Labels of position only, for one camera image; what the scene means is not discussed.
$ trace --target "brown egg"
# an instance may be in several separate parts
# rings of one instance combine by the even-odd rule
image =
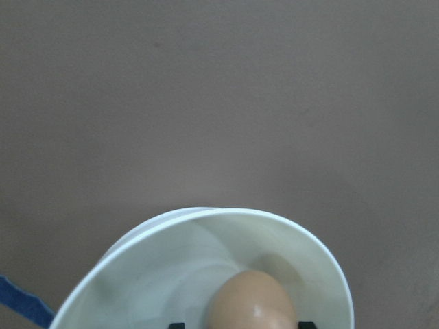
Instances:
[[[287,292],[260,271],[244,271],[227,281],[207,317],[207,329],[297,329],[297,323]]]

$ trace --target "gray table surface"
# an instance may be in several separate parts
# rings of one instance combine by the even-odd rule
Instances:
[[[256,208],[327,244],[357,328],[437,328],[438,17],[436,0],[1,1],[0,273],[58,309],[151,216]]]

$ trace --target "bowl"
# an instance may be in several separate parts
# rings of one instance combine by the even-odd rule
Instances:
[[[343,271],[312,233],[284,217],[245,208],[183,208],[121,237],[76,286],[50,329],[202,329],[216,291],[247,269],[275,277],[300,321],[353,329]]]

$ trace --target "blue strip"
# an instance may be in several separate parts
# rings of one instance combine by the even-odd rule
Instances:
[[[50,327],[55,316],[55,313],[40,298],[21,290],[1,274],[0,303],[43,328]]]

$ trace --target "blue tape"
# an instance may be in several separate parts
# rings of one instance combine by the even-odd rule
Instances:
[[[43,328],[50,327],[55,313],[35,295],[28,293],[0,274],[0,303]]]

